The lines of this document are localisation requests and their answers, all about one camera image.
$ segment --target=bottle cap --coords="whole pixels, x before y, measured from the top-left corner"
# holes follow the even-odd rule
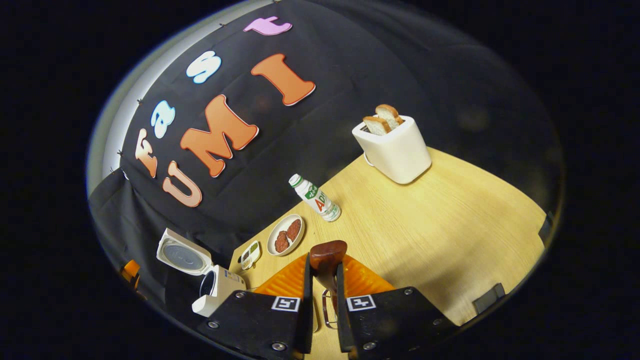
[[[295,174],[289,179],[289,185],[291,185],[292,188],[295,188],[298,184],[302,182],[302,180],[303,179],[300,175]]]

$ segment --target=brown handle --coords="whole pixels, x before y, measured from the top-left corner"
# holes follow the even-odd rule
[[[309,265],[313,269],[318,282],[331,292],[333,308],[336,309],[338,296],[335,274],[338,264],[347,253],[347,243],[342,240],[333,240],[328,243],[318,244],[309,251]]]

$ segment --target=bottle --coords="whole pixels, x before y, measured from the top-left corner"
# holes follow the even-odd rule
[[[289,179],[289,184],[302,200],[326,221],[335,221],[340,217],[342,213],[340,206],[331,201],[322,190],[309,180],[304,180],[300,175],[295,174]]]

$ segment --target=bread slice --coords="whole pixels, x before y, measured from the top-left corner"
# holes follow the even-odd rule
[[[378,105],[376,107],[376,114],[387,121],[391,130],[397,128],[398,125],[404,122],[404,120],[398,115],[396,108],[391,105]]]
[[[376,135],[385,135],[391,131],[391,127],[387,123],[387,121],[383,118],[373,117],[373,116],[365,116],[362,118],[362,121],[367,125],[369,132]]]

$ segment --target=plate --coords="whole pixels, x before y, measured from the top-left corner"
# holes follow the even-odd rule
[[[287,241],[289,242],[289,247],[287,247],[287,249],[284,250],[283,252],[277,252],[276,239],[278,238],[278,233],[280,231],[286,231],[291,225],[291,223],[297,219],[300,220],[300,231],[298,232],[298,235],[293,240],[287,238]],[[273,230],[271,230],[271,234],[269,235],[269,240],[267,241],[267,251],[274,256],[285,256],[288,253],[292,252],[293,249],[296,248],[296,246],[298,246],[298,244],[300,243],[304,235],[305,235],[305,221],[302,220],[300,215],[291,214],[285,217],[284,219],[282,219],[279,223],[276,224],[276,226],[274,226]]]

